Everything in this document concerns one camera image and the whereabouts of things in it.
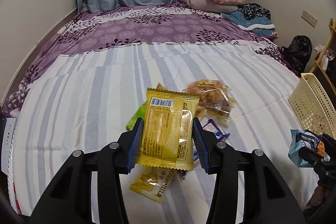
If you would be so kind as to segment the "light blue pizza snack pack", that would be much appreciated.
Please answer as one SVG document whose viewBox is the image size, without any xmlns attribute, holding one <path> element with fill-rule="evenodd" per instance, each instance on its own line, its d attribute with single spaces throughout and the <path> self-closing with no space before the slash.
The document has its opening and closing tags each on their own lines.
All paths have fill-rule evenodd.
<svg viewBox="0 0 336 224">
<path fill-rule="evenodd" d="M 319 156 L 323 156 L 324 160 L 330 160 L 329 155 L 325 152 L 325 145 L 317 134 L 309 130 L 303 131 L 291 129 L 290 132 L 291 144 L 289 147 L 288 157 L 296 166 L 299 168 L 312 167 L 311 164 L 299 156 L 298 152 L 302 147 L 306 147 L 317 153 Z"/>
</svg>

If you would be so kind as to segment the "blue cracker sleeve pack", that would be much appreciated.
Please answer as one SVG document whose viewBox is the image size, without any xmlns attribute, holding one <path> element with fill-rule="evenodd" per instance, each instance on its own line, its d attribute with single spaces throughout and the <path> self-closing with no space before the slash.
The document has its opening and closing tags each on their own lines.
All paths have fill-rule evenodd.
<svg viewBox="0 0 336 224">
<path fill-rule="evenodd" d="M 217 136 L 203 128 L 198 118 L 193 119 L 192 127 L 192 156 L 194 164 L 201 165 L 206 174 L 216 174 L 219 166 Z"/>
</svg>

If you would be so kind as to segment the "green snack packet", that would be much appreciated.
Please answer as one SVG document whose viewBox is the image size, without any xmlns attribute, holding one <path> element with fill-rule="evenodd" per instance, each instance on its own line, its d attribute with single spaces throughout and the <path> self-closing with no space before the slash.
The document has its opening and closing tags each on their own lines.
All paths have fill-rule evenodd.
<svg viewBox="0 0 336 224">
<path fill-rule="evenodd" d="M 136 121 L 138 118 L 145 119 L 145 112 L 146 112 L 147 102 L 144 102 L 138 110 L 135 112 L 135 114 L 130 118 L 130 120 L 126 124 L 126 130 L 130 131 L 133 129 Z"/>
</svg>

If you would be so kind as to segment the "yellow snack packet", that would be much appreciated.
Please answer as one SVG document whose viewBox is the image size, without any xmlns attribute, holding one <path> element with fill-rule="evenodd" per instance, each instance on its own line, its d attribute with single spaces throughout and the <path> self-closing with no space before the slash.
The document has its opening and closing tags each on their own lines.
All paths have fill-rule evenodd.
<svg viewBox="0 0 336 224">
<path fill-rule="evenodd" d="M 193 170 L 192 131 L 199 96 L 152 88 L 147 89 L 146 95 L 145 124 L 137 163 Z"/>
</svg>

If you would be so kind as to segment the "clear bag of fried snacks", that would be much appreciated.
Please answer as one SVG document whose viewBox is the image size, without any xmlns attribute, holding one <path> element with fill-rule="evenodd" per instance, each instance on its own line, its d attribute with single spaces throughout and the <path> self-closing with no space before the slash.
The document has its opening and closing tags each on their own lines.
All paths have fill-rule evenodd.
<svg viewBox="0 0 336 224">
<path fill-rule="evenodd" d="M 206 114 L 230 121 L 230 112 L 236 100 L 228 95 L 228 86 L 220 80 L 203 79 L 189 83 L 185 93 L 199 97 L 195 116 L 202 118 Z"/>
</svg>

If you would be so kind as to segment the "cream perforated plastic basket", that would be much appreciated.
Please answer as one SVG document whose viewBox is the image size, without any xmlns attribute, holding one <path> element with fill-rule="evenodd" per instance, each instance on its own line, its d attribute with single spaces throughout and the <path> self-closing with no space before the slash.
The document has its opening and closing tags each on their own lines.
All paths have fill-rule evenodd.
<svg viewBox="0 0 336 224">
<path fill-rule="evenodd" d="M 301 75 L 288 102 L 303 129 L 335 137 L 335 108 L 314 74 Z"/>
</svg>

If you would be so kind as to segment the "yellow biscuit packet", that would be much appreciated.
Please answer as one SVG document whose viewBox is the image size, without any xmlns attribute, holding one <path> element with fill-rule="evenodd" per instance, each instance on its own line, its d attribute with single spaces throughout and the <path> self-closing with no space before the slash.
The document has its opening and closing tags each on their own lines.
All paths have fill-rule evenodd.
<svg viewBox="0 0 336 224">
<path fill-rule="evenodd" d="M 141 174 L 130 186 L 130 190 L 157 203 L 163 203 L 165 191 L 177 170 L 144 166 Z"/>
</svg>

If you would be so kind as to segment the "wooden bamboo shelf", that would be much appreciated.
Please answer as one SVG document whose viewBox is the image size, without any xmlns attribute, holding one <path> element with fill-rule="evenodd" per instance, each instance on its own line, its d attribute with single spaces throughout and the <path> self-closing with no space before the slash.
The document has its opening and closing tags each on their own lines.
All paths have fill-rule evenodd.
<svg viewBox="0 0 336 224">
<path fill-rule="evenodd" d="M 335 56 L 335 19 L 333 18 L 329 20 L 329 30 L 330 34 L 327 43 L 324 45 L 324 48 L 316 54 L 314 64 L 309 72 L 317 77 L 329 96 L 335 97 L 334 83 L 327 74 L 327 66 L 330 61 L 328 56 Z"/>
</svg>

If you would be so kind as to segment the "white blue striped sheet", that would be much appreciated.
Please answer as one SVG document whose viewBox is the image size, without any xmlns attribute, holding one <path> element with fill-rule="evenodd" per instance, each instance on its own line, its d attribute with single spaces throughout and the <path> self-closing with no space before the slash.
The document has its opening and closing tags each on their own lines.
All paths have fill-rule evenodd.
<svg viewBox="0 0 336 224">
<path fill-rule="evenodd" d="M 288 97 L 298 85 L 262 43 L 138 44 L 59 56 L 30 87 L 14 137 L 13 206 L 30 215 L 46 186 L 77 149 L 94 152 L 116 141 L 158 84 L 182 91 L 197 80 L 221 80 L 235 99 L 228 132 L 234 149 L 263 150 L 300 206 L 317 186 L 310 168 L 288 158 L 291 130 L 299 129 Z"/>
</svg>

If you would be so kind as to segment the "black handbag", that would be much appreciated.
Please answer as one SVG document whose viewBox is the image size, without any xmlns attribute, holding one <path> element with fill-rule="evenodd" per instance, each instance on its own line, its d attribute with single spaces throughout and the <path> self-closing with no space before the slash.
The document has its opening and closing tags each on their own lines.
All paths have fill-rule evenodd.
<svg viewBox="0 0 336 224">
<path fill-rule="evenodd" d="M 298 35 L 293 38 L 289 47 L 281 47 L 281 59 L 298 77 L 304 73 L 313 46 L 309 37 Z"/>
</svg>

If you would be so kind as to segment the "brown paper snack bag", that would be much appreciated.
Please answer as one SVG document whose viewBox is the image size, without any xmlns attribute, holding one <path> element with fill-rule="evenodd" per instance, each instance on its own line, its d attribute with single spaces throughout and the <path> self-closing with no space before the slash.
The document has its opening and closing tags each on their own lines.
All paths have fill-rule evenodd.
<svg viewBox="0 0 336 224">
<path fill-rule="evenodd" d="M 167 90 L 167 88 L 161 85 L 160 83 L 157 83 L 156 89 L 157 90 Z"/>
</svg>

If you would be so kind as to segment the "teal white folded garment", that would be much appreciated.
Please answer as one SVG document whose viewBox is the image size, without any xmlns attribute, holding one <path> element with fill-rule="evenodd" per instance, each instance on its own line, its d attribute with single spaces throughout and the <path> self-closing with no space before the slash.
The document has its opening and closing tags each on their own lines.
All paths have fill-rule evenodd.
<svg viewBox="0 0 336 224">
<path fill-rule="evenodd" d="M 278 36 L 274 24 L 266 16 L 247 19 L 239 10 L 230 14 L 221 13 L 221 16 L 224 19 L 236 24 L 243 31 L 252 32 L 258 37 L 270 39 Z"/>
</svg>

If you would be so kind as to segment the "black white patterned cloth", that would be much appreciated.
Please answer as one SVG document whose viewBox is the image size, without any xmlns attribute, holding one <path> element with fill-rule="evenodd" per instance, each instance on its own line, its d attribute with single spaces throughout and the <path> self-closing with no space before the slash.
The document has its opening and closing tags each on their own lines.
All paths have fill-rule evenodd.
<svg viewBox="0 0 336 224">
<path fill-rule="evenodd" d="M 268 19 L 271 18 L 270 11 L 257 3 L 245 3 L 244 5 L 239 5 L 238 8 L 247 20 L 262 16 Z"/>
</svg>

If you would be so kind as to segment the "purple floral bedsheet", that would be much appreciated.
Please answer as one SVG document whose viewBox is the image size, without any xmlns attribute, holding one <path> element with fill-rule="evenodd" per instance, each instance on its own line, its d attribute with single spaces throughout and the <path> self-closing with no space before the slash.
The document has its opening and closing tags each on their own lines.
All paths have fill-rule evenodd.
<svg viewBox="0 0 336 224">
<path fill-rule="evenodd" d="M 274 42 L 242 30 L 221 14 L 189 9 L 181 3 L 159 6 L 118 7 L 114 10 L 89 13 L 81 11 L 46 42 L 25 71 L 17 91 L 1 107 L 9 117 L 20 110 L 29 86 L 60 55 L 77 55 L 131 44 L 151 43 L 230 43 L 239 40 L 256 42 L 254 50 L 268 55 L 282 65 L 281 50 Z"/>
</svg>

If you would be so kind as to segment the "wall power socket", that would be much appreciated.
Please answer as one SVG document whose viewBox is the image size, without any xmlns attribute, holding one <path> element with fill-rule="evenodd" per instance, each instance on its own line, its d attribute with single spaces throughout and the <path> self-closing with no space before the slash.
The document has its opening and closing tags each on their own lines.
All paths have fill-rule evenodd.
<svg viewBox="0 0 336 224">
<path fill-rule="evenodd" d="M 317 19 L 312 16 L 310 13 L 308 13 L 307 11 L 303 10 L 302 14 L 301 14 L 302 19 L 304 19 L 305 21 L 307 21 L 311 26 L 315 27 L 317 24 Z"/>
</svg>

